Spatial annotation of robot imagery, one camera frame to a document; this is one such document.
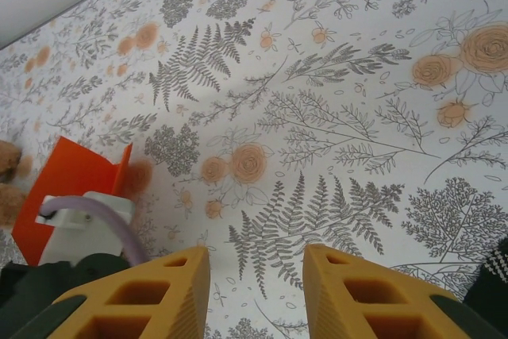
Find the wallpaper pattern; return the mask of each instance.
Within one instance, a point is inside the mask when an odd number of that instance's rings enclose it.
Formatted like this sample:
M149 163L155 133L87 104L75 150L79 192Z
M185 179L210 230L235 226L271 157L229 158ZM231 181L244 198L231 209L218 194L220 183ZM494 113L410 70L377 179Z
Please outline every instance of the wallpaper pattern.
M0 52L1 138L26 190L59 135L133 142L147 251L210 250L207 339L308 337L314 242L461 298L508 230L505 3L86 0Z

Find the teddy bear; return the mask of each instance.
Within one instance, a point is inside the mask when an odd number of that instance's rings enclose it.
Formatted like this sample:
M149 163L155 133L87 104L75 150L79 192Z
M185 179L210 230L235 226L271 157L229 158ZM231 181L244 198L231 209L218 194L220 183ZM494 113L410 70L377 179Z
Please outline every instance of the teddy bear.
M16 171L21 150L13 144L0 141L0 182L8 180ZM19 188L0 183L0 228L12 228L26 195Z

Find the purple cable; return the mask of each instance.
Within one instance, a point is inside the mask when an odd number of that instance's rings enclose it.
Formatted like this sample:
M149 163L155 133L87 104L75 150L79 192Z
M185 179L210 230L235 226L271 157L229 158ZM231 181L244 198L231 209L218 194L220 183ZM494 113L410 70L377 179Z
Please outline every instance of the purple cable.
M83 196L62 196L53 198L40 206L40 215L49 216L55 210L82 210L90 216L101 218L120 239L127 261L131 266L149 262L139 238L133 233L125 221L103 202Z

